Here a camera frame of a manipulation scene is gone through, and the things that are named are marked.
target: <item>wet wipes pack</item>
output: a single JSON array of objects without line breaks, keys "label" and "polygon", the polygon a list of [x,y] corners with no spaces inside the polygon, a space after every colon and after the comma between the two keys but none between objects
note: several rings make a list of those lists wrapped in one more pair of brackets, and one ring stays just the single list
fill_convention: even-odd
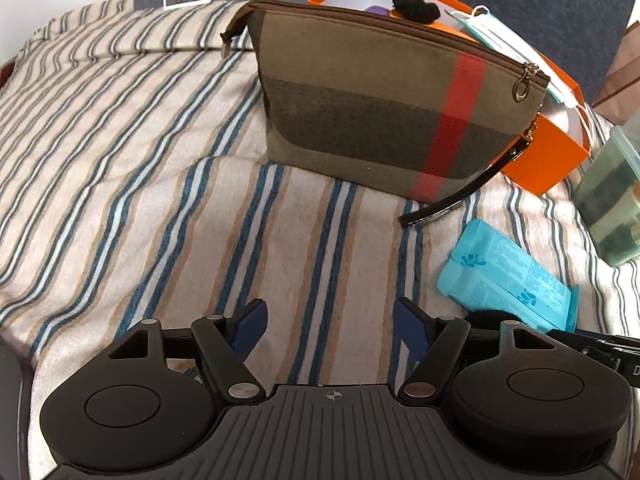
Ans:
[{"label": "wet wipes pack", "polygon": [[468,310],[503,310],[539,332],[575,331],[578,286],[569,288],[482,220],[466,226],[438,290]]}]

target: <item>plastic container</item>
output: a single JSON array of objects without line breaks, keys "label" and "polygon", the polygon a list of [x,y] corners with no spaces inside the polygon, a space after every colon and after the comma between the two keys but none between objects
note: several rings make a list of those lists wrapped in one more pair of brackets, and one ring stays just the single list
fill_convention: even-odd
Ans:
[{"label": "plastic container", "polygon": [[640,255],[640,136],[614,126],[574,192],[598,256],[615,267]]}]

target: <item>brown paper bag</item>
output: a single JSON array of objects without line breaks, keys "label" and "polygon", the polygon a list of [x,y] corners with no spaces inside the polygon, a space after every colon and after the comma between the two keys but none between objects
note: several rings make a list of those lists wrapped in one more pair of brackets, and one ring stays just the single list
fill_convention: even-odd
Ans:
[{"label": "brown paper bag", "polygon": [[624,124],[640,108],[640,22],[627,30],[593,109],[614,124]]}]

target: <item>orange box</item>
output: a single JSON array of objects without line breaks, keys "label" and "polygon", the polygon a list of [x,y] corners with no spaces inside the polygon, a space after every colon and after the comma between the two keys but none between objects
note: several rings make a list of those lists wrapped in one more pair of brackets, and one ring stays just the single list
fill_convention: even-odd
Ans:
[{"label": "orange box", "polygon": [[[458,20],[444,11],[461,10],[470,14],[472,8],[457,0],[425,0],[435,2],[440,7],[441,17],[436,23],[464,32],[464,27]],[[371,6],[391,8],[391,0],[309,0],[311,5],[346,7],[348,9],[366,10]],[[563,70],[558,68],[546,56],[542,56],[548,65],[558,74],[574,92],[578,102],[584,106],[584,97],[580,86]],[[582,114],[585,122],[589,120]],[[553,186],[562,181],[569,173],[577,168],[588,156],[591,150],[590,138],[582,123],[577,123],[576,131],[564,132],[556,126],[544,111],[538,119],[538,127],[533,135],[534,140],[525,152],[513,162],[510,162],[502,172],[514,182],[536,195],[546,193]]]}]

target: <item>purple object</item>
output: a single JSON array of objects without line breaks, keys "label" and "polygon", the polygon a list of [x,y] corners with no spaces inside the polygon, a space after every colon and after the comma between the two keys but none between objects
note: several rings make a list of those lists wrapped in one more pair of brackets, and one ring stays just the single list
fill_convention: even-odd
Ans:
[{"label": "purple object", "polygon": [[365,12],[373,12],[374,14],[380,14],[382,16],[388,16],[390,12],[389,9],[385,9],[385,7],[380,7],[377,5],[367,7],[364,10]]}]

